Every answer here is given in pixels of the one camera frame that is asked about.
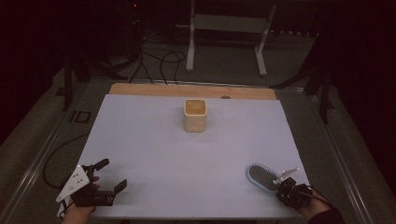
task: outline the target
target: wooden table edge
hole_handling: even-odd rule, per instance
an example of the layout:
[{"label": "wooden table edge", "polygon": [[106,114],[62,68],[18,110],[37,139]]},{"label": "wooden table edge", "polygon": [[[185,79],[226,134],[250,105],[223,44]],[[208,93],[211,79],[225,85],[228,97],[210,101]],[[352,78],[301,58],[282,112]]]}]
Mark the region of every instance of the wooden table edge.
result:
[{"label": "wooden table edge", "polygon": [[273,90],[250,87],[115,83],[109,94],[276,100]]}]

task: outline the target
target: white paper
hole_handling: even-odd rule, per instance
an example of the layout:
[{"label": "white paper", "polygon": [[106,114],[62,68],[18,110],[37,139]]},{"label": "white paper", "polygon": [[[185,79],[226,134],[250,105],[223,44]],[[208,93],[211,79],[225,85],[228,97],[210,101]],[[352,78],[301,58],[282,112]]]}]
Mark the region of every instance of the white paper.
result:
[{"label": "white paper", "polygon": [[260,162],[309,184],[277,100],[205,98],[206,129],[186,133],[190,97],[107,95],[78,164],[102,159],[102,189],[128,187],[111,207],[92,215],[114,218],[279,218],[299,216],[248,181]]}]

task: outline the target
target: brush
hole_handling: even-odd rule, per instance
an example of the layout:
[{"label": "brush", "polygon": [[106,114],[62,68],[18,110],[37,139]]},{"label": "brush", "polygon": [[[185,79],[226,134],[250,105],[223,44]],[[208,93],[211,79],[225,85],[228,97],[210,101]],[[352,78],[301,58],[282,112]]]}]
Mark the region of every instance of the brush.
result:
[{"label": "brush", "polygon": [[247,169],[247,178],[261,189],[273,193],[277,191],[278,185],[274,184],[274,180],[279,178],[279,174],[263,164],[254,163],[251,165]]}]

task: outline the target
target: sleeve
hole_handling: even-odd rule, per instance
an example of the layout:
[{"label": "sleeve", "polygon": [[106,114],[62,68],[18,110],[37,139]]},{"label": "sleeve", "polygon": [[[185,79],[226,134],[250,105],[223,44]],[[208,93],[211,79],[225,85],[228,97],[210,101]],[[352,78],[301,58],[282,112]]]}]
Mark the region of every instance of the sleeve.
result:
[{"label": "sleeve", "polygon": [[332,209],[315,215],[308,224],[345,224],[345,221],[337,209]]}]

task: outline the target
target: white metal frame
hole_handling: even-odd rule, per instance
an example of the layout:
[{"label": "white metal frame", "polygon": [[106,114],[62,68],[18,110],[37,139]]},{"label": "white metal frame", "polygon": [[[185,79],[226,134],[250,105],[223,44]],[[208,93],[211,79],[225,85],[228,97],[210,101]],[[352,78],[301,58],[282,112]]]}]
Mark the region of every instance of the white metal frame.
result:
[{"label": "white metal frame", "polygon": [[195,14],[195,0],[191,0],[190,44],[189,52],[187,54],[186,70],[191,72],[194,67],[194,31],[196,29],[236,31],[262,34],[262,40],[260,44],[254,48],[254,52],[256,54],[257,65],[259,67],[259,74],[260,76],[265,77],[267,75],[267,71],[262,57],[262,49],[264,48],[265,40],[270,31],[271,21],[274,17],[275,10],[276,6],[272,5],[270,13],[265,19]]}]

